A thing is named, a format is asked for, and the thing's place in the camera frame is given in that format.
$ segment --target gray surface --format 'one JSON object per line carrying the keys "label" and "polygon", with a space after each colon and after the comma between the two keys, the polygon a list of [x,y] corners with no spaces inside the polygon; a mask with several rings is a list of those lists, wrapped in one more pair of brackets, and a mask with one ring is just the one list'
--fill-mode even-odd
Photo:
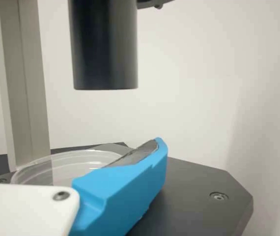
{"label": "gray surface", "polygon": [[[87,147],[61,148],[54,153]],[[112,148],[120,154],[131,150],[117,145],[95,149]],[[226,194],[228,200],[211,198],[213,192]],[[252,212],[252,196],[228,172],[168,158],[167,178],[162,191],[128,235],[240,236]]]}

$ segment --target blue plastic part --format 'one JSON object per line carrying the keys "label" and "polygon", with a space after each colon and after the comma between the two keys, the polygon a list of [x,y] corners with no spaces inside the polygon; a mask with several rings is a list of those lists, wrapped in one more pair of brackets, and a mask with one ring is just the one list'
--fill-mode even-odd
{"label": "blue plastic part", "polygon": [[162,189],[168,148],[158,149],[135,165],[94,170],[73,180],[80,208],[71,236],[123,236],[141,219]]}

